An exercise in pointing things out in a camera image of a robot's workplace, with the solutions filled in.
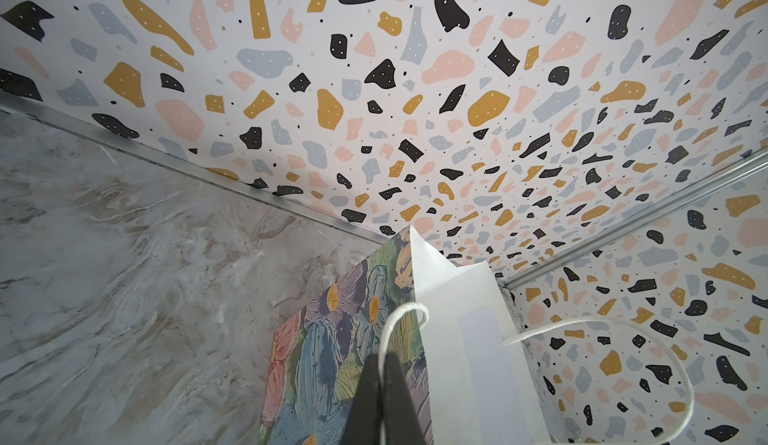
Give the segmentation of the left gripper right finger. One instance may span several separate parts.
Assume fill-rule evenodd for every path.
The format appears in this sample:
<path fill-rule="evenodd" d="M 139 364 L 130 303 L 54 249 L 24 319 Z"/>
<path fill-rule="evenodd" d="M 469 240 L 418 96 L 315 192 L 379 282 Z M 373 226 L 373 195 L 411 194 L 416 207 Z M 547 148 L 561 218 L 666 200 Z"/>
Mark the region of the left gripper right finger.
<path fill-rule="evenodd" d="M 394 352 L 383 356 L 381 404 L 382 444 L 426 444 L 399 358 Z"/>

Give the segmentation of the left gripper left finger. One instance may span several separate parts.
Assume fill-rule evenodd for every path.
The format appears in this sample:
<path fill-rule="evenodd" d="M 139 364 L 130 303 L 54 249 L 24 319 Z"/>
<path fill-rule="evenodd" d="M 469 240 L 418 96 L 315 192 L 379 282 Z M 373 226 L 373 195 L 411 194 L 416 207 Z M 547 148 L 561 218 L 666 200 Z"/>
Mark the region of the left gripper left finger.
<path fill-rule="evenodd" d="M 370 355 L 363 366 L 350 408 L 341 445 L 380 445 L 384 443 L 379 356 Z"/>

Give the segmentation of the floral paper bag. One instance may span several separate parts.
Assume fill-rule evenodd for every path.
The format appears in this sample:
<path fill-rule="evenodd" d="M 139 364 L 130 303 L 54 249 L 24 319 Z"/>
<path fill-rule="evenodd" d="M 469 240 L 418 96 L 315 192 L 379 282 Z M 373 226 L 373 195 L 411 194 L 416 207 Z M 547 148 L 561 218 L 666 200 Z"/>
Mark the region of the floral paper bag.
<path fill-rule="evenodd" d="M 262 444 L 340 444 L 366 359 L 399 358 L 426 444 L 552 444 L 545 399 L 488 264 L 402 229 L 275 333 Z"/>

